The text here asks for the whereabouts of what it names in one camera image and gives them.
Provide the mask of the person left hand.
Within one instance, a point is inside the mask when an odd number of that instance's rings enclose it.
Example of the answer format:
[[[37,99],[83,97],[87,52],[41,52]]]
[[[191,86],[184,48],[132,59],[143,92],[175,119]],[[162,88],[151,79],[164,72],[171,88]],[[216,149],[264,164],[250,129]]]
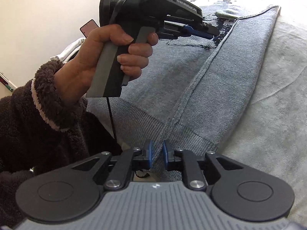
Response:
[[[54,75],[55,87],[62,101],[73,105],[90,88],[96,65],[104,44],[111,41],[115,45],[129,45],[128,53],[117,57],[121,69],[130,81],[139,78],[142,69],[149,64],[153,46],[158,43],[158,35],[151,33],[146,43],[132,43],[133,38],[126,34],[118,24],[111,24],[92,30],[81,46],[77,56],[67,62]]]

